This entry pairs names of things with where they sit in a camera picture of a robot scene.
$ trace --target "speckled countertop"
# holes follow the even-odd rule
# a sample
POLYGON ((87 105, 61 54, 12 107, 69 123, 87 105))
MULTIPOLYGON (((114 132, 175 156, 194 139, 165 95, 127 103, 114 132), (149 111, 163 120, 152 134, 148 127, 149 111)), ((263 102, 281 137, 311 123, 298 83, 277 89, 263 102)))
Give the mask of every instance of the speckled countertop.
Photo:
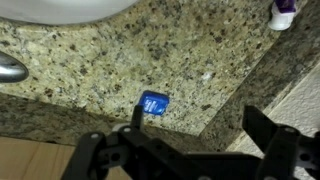
POLYGON ((199 135, 280 35, 267 27, 270 4, 141 0, 84 25, 1 20, 0 50, 30 77, 0 92, 129 119, 142 91, 153 90, 171 103, 149 125, 199 135))
POLYGON ((200 134, 211 151, 226 149, 243 132, 245 105, 254 105, 267 115, 320 63, 320 1, 300 3, 304 8, 292 27, 281 34, 200 134))

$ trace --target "blue object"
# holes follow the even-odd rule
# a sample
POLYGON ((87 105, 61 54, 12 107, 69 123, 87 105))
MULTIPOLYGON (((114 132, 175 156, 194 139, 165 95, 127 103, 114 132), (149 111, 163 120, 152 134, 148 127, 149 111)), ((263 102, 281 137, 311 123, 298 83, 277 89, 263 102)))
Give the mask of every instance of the blue object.
POLYGON ((152 91, 144 91, 140 98, 139 105, 143 106, 145 113, 162 115, 169 105, 169 97, 152 91))

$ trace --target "sink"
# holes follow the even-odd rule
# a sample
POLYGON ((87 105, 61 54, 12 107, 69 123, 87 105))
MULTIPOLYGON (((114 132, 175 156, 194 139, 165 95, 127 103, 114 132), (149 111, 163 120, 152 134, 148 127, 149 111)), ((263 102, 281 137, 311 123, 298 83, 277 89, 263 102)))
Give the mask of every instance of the sink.
POLYGON ((1 0, 0 16, 40 24, 75 24, 116 14, 138 0, 1 0))

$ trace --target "chrome faucet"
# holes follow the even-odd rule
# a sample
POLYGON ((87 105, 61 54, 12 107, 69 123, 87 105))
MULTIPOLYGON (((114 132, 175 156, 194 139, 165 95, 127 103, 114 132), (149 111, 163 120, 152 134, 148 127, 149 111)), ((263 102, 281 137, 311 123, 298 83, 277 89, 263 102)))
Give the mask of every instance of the chrome faucet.
POLYGON ((29 71, 14 57, 0 51, 0 83, 15 83, 25 80, 29 71))

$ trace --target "white wall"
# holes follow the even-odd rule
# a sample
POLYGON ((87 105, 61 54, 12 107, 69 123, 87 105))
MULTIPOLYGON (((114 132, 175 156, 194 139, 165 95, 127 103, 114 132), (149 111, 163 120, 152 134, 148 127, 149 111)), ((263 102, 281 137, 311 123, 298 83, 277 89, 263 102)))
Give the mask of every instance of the white wall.
MULTIPOLYGON (((320 64, 268 114, 268 117, 276 123, 293 126, 308 136, 313 136, 320 130, 320 64)), ((228 150, 262 156, 261 151, 248 136, 234 144, 228 150)), ((297 170, 296 177, 303 180, 312 179, 302 169, 297 170)))

